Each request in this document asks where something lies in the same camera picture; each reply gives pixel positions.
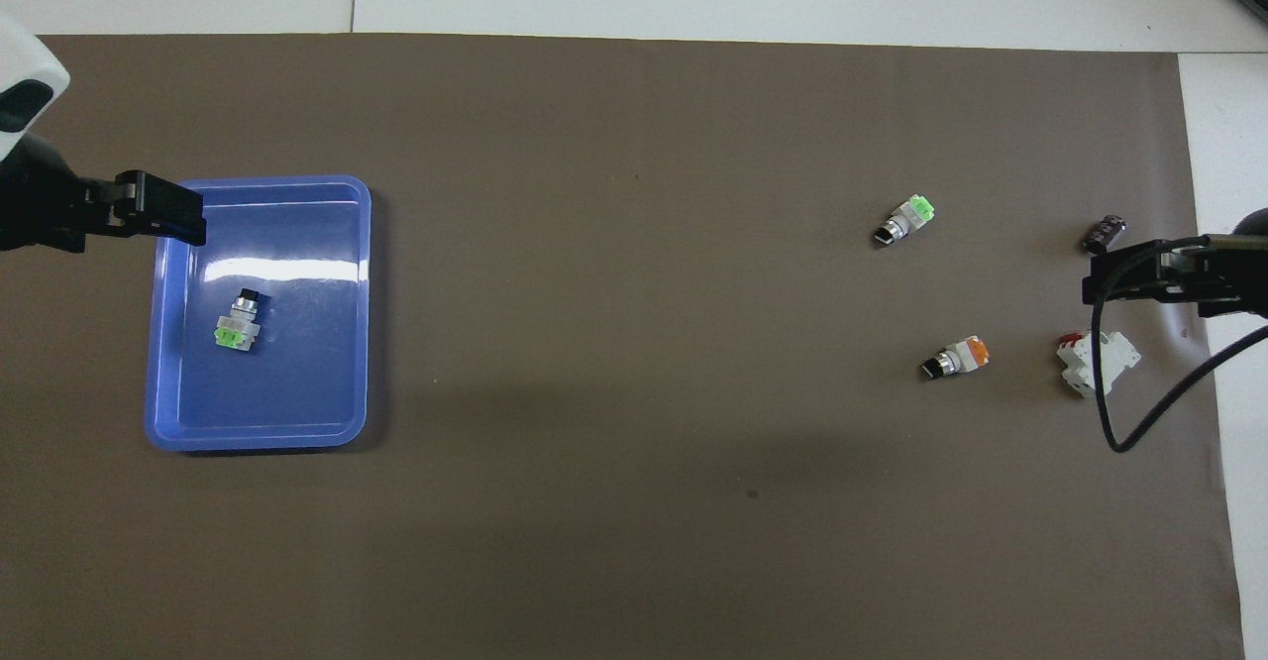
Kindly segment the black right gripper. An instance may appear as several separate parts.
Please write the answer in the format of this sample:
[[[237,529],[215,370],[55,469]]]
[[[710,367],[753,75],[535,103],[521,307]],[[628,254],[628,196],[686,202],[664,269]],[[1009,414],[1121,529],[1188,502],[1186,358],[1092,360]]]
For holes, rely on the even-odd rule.
[[[1222,281],[1210,300],[1200,301],[1201,318],[1219,315],[1267,317],[1267,209],[1241,218],[1226,236],[1151,239],[1093,255],[1090,274],[1082,279],[1082,301],[1175,301],[1186,291],[1183,279],[1197,270],[1192,253],[1205,248],[1206,272]]]

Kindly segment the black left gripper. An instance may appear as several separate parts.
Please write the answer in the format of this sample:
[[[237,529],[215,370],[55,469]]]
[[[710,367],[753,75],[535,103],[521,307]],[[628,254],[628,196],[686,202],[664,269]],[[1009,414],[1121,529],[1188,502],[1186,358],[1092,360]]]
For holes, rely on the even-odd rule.
[[[60,250],[82,255],[86,237],[167,237],[207,244],[204,198],[190,187],[128,168],[114,179],[82,177],[41,136],[23,136],[1,166],[1,250]]]

